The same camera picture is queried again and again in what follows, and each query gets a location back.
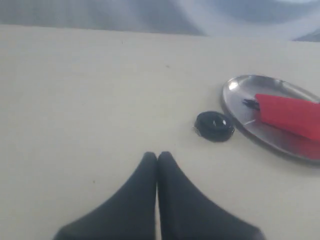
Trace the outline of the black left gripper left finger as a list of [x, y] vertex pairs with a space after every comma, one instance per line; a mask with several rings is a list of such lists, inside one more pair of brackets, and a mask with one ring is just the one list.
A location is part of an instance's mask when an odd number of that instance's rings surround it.
[[56, 240], [154, 240], [157, 157], [146, 152], [125, 184], [92, 212], [63, 226]]

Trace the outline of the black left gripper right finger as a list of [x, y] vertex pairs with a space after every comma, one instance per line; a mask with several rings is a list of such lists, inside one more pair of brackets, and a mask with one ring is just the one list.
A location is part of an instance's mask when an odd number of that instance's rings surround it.
[[263, 232], [207, 198], [168, 151], [157, 160], [158, 206], [164, 240], [264, 240]]

